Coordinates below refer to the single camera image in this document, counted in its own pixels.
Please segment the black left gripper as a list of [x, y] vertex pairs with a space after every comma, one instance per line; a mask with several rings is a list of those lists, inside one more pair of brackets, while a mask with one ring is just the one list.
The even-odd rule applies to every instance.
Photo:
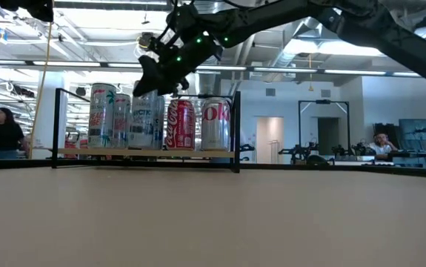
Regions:
[[53, 0], [0, 0], [0, 7], [10, 11], [25, 9], [33, 18], [43, 22], [53, 21], [53, 5]]

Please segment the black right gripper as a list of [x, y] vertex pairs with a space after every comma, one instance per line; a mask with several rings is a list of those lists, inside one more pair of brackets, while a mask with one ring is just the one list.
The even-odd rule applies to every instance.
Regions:
[[177, 92], [178, 85], [188, 88], [186, 75], [213, 57], [219, 60], [223, 47], [212, 36], [203, 33], [194, 36], [181, 47], [165, 48], [159, 56], [159, 65], [151, 57], [139, 57], [142, 77], [133, 89], [133, 96], [140, 97], [157, 91], [159, 96]]

